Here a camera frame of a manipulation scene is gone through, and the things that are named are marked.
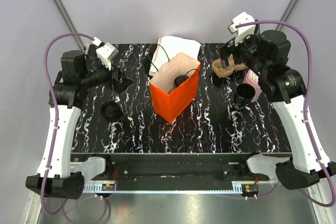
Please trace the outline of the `orange paper bag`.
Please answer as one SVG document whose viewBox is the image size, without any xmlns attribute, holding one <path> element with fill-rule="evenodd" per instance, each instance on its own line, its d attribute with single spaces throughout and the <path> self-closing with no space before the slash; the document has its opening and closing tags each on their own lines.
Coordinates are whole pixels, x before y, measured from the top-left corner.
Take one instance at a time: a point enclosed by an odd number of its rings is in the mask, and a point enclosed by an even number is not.
<svg viewBox="0 0 336 224">
<path fill-rule="evenodd" d="M 197 95 L 201 63 L 180 52 L 155 68 L 149 81 L 154 112 L 173 123 Z"/>
</svg>

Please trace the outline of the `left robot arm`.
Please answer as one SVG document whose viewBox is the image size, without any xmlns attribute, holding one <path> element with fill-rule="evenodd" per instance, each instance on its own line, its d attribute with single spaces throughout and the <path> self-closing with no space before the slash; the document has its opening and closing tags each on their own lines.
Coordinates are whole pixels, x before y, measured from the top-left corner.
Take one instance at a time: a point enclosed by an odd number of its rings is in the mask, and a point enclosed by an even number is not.
<svg viewBox="0 0 336 224">
<path fill-rule="evenodd" d="M 78 199 L 89 180 L 96 176 L 107 180 L 113 175 L 109 159 L 90 157 L 71 167 L 70 154 L 88 90 L 102 84 L 120 94 L 133 84 L 113 63 L 117 54 L 114 45 L 103 42 L 89 45 L 86 52 L 63 53 L 62 70 L 53 85 L 57 101 L 49 100 L 50 123 L 43 158 L 36 175 L 26 178 L 26 188 L 45 197 Z"/>
</svg>

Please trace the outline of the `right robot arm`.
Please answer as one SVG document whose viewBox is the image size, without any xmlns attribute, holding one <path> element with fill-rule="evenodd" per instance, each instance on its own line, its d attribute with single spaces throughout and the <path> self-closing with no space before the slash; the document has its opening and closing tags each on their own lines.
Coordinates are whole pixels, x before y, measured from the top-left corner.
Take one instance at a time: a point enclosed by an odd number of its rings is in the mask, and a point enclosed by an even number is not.
<svg viewBox="0 0 336 224">
<path fill-rule="evenodd" d="M 291 43 L 277 30 L 255 32 L 241 41 L 236 38 L 217 45 L 222 65 L 228 58 L 244 63 L 258 76 L 258 84 L 278 113 L 290 144 L 292 157 L 275 158 L 254 154 L 238 167 L 239 176 L 250 180 L 256 174 L 274 177 L 288 190 L 317 184 L 335 175 L 335 162 L 326 156 L 321 144 L 311 143 L 314 129 L 307 130 L 309 115 L 303 111 L 308 92 L 301 74 L 287 66 Z"/>
</svg>

